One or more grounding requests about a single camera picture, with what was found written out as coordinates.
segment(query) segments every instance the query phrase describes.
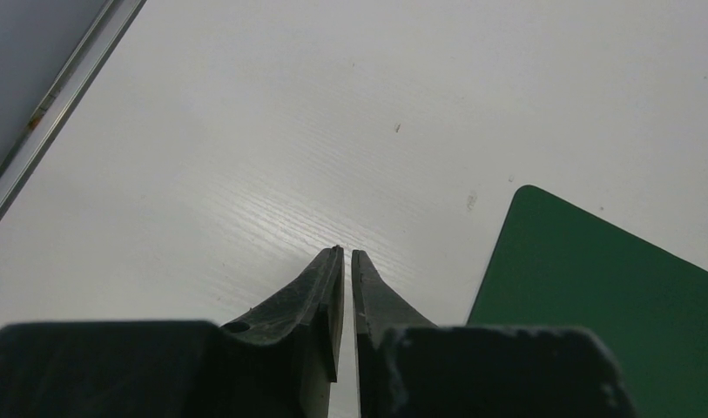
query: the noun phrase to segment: gray surface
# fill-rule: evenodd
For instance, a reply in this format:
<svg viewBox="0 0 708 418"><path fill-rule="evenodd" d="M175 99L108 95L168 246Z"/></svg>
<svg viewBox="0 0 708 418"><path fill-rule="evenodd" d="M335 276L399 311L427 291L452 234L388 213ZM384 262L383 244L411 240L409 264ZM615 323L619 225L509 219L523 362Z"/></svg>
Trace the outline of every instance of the gray surface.
<svg viewBox="0 0 708 418"><path fill-rule="evenodd" d="M0 0L0 165L105 0Z"/></svg>

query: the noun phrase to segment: white table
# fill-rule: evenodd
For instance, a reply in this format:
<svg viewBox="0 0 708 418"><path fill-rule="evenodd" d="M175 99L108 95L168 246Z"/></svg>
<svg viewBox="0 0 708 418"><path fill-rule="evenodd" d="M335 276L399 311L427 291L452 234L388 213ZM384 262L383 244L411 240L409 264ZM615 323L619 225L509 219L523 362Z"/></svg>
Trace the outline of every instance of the white table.
<svg viewBox="0 0 708 418"><path fill-rule="evenodd" d="M223 322L333 244L463 323L528 183L708 270L708 0L149 0L0 224L0 326Z"/></svg>

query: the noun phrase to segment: metal strip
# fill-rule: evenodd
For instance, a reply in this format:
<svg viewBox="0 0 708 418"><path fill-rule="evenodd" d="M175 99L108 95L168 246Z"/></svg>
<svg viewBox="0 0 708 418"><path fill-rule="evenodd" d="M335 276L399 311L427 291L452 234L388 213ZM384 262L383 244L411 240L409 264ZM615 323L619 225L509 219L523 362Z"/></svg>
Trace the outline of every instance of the metal strip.
<svg viewBox="0 0 708 418"><path fill-rule="evenodd" d="M80 48L89 43L89 37L94 37L94 42L87 45L84 57L74 69L74 72L64 84L49 109L44 114L30 136L23 142L17 155L0 177L0 219L4 216L12 201L17 196L23 184L36 168L36 165L45 154L51 142L56 138L61 128L66 123L74 108L79 103L92 80L97 76L105 60L118 44L131 22L140 11L145 0L116 0L108 4L101 16L104 23L96 19L93 26L85 34L84 42L72 54L59 78L68 67L72 66L73 58L80 54ZM102 30L95 36L98 26Z"/></svg>

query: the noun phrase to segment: green mat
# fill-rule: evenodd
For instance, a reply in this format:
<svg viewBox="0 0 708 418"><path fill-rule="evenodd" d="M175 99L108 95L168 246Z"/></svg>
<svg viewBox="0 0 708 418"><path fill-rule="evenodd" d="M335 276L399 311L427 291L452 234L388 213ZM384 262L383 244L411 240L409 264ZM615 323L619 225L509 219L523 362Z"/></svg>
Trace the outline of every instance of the green mat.
<svg viewBox="0 0 708 418"><path fill-rule="evenodd" d="M534 186L518 190L470 325L583 326L643 417L708 417L708 272Z"/></svg>

